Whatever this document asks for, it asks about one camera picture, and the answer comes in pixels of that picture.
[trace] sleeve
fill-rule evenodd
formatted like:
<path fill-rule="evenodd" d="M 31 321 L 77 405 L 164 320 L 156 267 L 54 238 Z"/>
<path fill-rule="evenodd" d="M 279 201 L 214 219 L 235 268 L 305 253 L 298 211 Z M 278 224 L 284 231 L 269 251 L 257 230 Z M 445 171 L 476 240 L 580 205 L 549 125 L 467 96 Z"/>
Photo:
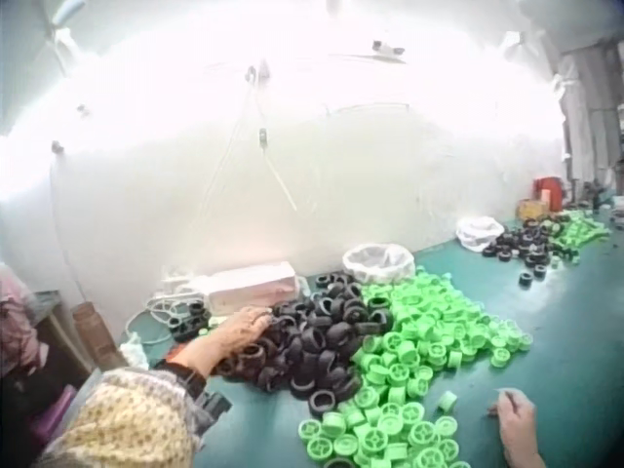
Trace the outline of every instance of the sleeve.
<path fill-rule="evenodd" d="M 172 373 L 112 370 L 36 466 L 191 466 L 206 417 Z"/>

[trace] white wall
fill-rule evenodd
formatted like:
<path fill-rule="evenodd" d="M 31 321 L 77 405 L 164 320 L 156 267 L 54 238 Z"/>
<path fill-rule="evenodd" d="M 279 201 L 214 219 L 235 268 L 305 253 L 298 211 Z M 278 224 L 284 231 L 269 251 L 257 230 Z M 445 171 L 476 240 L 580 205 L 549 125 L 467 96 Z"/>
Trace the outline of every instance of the white wall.
<path fill-rule="evenodd" d="M 61 289 L 71 305 L 76 279 L 118 333 L 164 266 L 287 259 L 313 274 L 360 242 L 419 250 L 463 215 L 513 217 L 534 178 L 562 173 L 545 61 L 525 76 L 410 17 L 393 22 L 413 26 L 393 36 L 410 64 L 390 64 L 363 58 L 383 33 L 362 27 L 370 17 L 354 27 L 262 12 L 236 27 L 213 12 L 112 51 L 16 125 L 4 176 L 30 183 L 9 177 L 18 190 L 0 205 L 0 239 L 32 288 Z M 260 57 L 271 80 L 250 87 Z M 48 177 L 53 139 L 66 154 Z"/>

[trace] pile of green rims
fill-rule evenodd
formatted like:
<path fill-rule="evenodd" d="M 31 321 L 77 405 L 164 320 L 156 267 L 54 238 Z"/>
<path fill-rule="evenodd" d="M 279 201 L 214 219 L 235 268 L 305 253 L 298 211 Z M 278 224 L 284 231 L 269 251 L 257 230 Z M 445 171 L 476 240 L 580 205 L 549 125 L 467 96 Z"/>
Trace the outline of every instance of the pile of green rims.
<path fill-rule="evenodd" d="M 375 308 L 385 303 L 392 328 L 367 336 L 353 356 L 364 381 L 359 393 L 321 421 L 300 424 L 308 455 L 325 468 L 469 468 L 457 459 L 457 421 L 447 414 L 423 420 L 417 400 L 436 372 L 482 356 L 503 368 L 513 353 L 530 348 L 532 337 L 515 322 L 486 314 L 483 304 L 453 287 L 450 274 L 421 266 L 399 284 L 364 286 L 363 298 Z M 456 400 L 446 392 L 438 408 L 449 413 Z"/>

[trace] electrical cable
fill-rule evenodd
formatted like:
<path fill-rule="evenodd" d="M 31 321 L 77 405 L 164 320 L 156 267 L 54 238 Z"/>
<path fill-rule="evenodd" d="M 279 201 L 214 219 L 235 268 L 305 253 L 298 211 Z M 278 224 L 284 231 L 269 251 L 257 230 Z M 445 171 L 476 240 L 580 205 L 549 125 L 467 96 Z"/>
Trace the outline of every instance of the electrical cable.
<path fill-rule="evenodd" d="M 82 288 L 80 281 L 78 280 L 78 275 L 76 274 L 76 270 L 73 265 L 69 261 L 69 254 L 67 253 L 67 249 L 63 244 L 62 238 L 60 236 L 59 229 L 59 215 L 57 211 L 57 197 L 55 190 L 55 172 L 56 165 L 58 160 L 54 160 L 50 165 L 50 207 L 52 212 L 52 225 L 55 231 L 55 235 L 57 236 L 57 244 L 58 249 L 60 250 L 60 256 L 62 257 L 63 262 L 65 263 L 65 267 L 67 268 L 67 272 L 69 273 L 69 278 L 74 282 L 78 293 L 80 294 L 83 302 L 87 302 L 87 297 L 85 296 L 85 291 Z"/>
<path fill-rule="evenodd" d="M 201 294 L 198 292 L 181 292 L 182 289 L 185 289 L 186 286 L 182 285 L 178 287 L 173 294 L 165 294 L 162 296 L 152 297 L 145 302 L 145 306 L 142 310 L 135 313 L 128 322 L 126 322 L 125 332 L 128 337 L 131 336 L 130 325 L 131 323 L 138 318 L 139 315 L 143 313 L 149 313 L 151 318 L 156 322 L 169 327 L 171 319 L 184 320 L 190 317 L 190 312 L 188 310 L 184 312 L 177 312 L 178 307 L 186 306 L 191 302 L 196 302 L 198 298 L 201 298 Z M 161 315 L 168 316 L 168 319 L 164 319 Z M 164 341 L 171 339 L 171 334 L 169 330 L 165 336 L 159 336 L 155 339 L 148 341 L 141 341 L 142 345 L 154 345 L 159 344 Z"/>

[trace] cardboard box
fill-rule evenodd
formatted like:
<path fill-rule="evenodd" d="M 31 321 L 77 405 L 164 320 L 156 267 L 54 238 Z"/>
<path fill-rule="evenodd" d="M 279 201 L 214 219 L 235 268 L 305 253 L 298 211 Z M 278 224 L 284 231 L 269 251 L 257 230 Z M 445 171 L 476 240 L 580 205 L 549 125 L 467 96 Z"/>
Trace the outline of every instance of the cardboard box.
<path fill-rule="evenodd" d="M 537 219 L 549 213 L 548 206 L 549 204 L 547 202 L 542 202 L 540 200 L 522 200 L 518 204 L 517 216 L 522 221 L 530 217 Z"/>

